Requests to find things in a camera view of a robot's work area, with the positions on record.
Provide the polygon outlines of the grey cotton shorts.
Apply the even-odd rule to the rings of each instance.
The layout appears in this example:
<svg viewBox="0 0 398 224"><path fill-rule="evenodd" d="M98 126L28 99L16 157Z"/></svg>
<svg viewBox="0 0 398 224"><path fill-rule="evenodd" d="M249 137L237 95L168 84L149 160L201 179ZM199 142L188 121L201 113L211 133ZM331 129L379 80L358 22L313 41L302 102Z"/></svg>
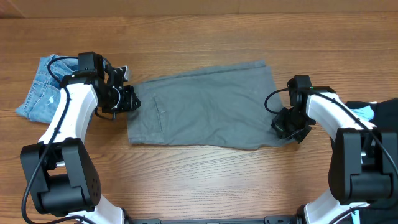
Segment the grey cotton shorts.
<svg viewBox="0 0 398 224"><path fill-rule="evenodd" d="M193 70L134 86L141 106L127 114L131 144L211 145L254 150L289 143L271 122L282 109L265 61Z"/></svg>

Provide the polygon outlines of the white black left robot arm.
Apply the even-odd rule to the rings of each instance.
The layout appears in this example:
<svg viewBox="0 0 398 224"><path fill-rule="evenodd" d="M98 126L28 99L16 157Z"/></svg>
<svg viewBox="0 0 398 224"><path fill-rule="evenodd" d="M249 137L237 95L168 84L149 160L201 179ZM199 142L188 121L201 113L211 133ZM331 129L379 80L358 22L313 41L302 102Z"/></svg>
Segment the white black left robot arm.
<svg viewBox="0 0 398 224"><path fill-rule="evenodd" d="M36 144L24 146L20 153L27 186L21 202L26 223L31 199L40 214L55 216L54 223L132 223L127 211L113 205L101 193L100 177L85 148L84 141L93 116L113 121L118 113L138 109L141 102L131 85L127 65L114 67L95 52L75 57L77 69L57 76L47 63L49 75L60 87L57 110L46 132Z"/></svg>

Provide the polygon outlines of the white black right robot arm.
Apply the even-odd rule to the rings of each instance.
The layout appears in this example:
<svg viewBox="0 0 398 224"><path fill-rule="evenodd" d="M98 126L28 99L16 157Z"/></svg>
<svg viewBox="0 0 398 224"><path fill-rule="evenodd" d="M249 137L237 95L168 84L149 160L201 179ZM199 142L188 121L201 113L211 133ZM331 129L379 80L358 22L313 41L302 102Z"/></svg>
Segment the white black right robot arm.
<svg viewBox="0 0 398 224"><path fill-rule="evenodd" d="M319 124L329 135L332 157L329 188L295 215L265 217L265 223L339 223L362 219L366 210L397 207L397 134L361 121L328 86L312 86L308 75L287 83L290 108L276 113L271 126L281 139L302 142Z"/></svg>

